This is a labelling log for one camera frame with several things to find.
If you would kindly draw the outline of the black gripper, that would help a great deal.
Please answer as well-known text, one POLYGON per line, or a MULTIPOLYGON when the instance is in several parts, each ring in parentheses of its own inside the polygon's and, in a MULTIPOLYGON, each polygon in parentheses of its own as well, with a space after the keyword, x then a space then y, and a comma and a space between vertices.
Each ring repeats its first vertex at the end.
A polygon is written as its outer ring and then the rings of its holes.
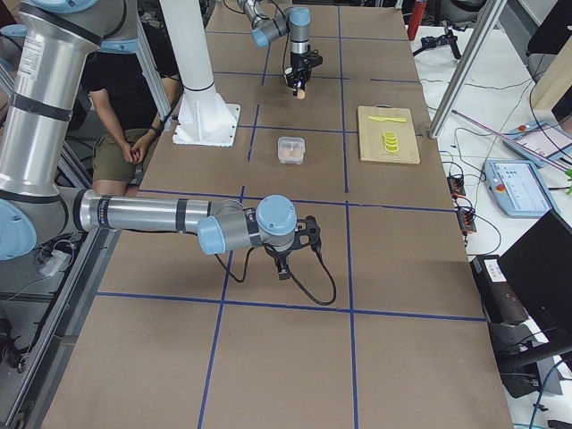
POLYGON ((299 89, 306 90, 311 78, 312 70, 323 63, 323 57, 317 50, 310 50, 304 54, 290 54, 290 68, 284 71, 287 85, 296 97, 299 89))
POLYGON ((297 222, 291 244, 287 244, 285 249, 279 250, 277 246, 264 244, 266 254, 274 259, 280 281, 290 278, 288 256, 291 252, 310 247, 316 256, 321 258, 321 229, 316 219, 308 215, 305 218, 299 218, 297 222))

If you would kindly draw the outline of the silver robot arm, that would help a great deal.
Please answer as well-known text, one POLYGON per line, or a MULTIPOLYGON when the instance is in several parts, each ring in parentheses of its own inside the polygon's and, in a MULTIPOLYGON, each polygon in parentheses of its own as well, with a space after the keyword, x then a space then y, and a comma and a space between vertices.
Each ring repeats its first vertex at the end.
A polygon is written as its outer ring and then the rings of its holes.
POLYGON ((299 218, 287 198, 255 208, 235 200, 100 196, 60 189, 55 173, 88 55, 105 42, 137 43, 143 33, 133 1, 25 1, 27 27, 1 141, 1 257, 27 255, 65 233, 112 229, 194 234, 202 251, 264 248, 281 279, 292 251, 321 249, 315 218, 299 218))
POLYGON ((312 70, 323 63, 318 50, 310 46, 310 11, 300 6, 282 11, 276 6, 278 14, 270 18, 258 1, 238 1, 237 4, 250 21, 251 35, 258 47, 269 47, 278 38, 288 37, 286 47, 290 48, 290 66, 282 66, 283 77, 292 95, 304 99, 312 70))

